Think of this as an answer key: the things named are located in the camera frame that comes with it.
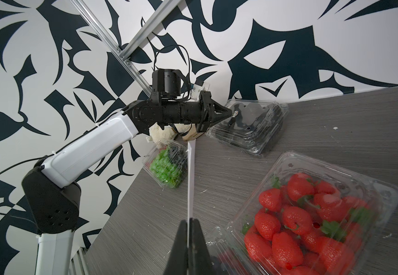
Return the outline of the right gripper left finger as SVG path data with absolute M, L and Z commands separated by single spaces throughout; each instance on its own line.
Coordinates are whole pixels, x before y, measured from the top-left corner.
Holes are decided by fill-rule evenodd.
M 187 275 L 188 270 L 188 222 L 182 220 L 171 249 L 163 275 Z

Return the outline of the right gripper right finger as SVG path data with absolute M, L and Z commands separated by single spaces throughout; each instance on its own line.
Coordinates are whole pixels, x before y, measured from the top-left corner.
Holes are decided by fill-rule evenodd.
M 215 274 L 200 222 L 194 218 L 188 224 L 188 274 Z

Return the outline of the white fruit sticker sheet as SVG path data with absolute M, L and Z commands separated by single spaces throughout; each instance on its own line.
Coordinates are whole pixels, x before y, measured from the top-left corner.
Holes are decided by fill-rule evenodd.
M 196 140 L 187 142 L 187 220 L 193 217 L 195 184 L 195 147 Z

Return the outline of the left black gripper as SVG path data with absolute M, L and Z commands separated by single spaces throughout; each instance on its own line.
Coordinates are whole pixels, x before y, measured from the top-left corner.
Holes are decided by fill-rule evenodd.
M 211 98 L 211 92 L 201 91 L 199 96 L 201 106 L 200 122 L 196 124 L 198 133 L 203 133 L 208 128 L 230 118 L 233 114 L 231 109 L 217 103 Z

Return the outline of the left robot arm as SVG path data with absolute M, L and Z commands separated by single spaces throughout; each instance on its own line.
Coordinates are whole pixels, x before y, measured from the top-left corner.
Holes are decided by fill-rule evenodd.
M 82 190 L 77 178 L 120 145 L 153 125 L 193 124 L 198 132 L 231 117 L 232 111 L 201 91 L 196 101 L 182 97 L 189 80 L 178 70 L 152 74 L 147 100 L 137 100 L 59 152 L 40 158 L 22 180 L 22 188 L 38 230 L 36 274 L 66 275 L 79 219 Z

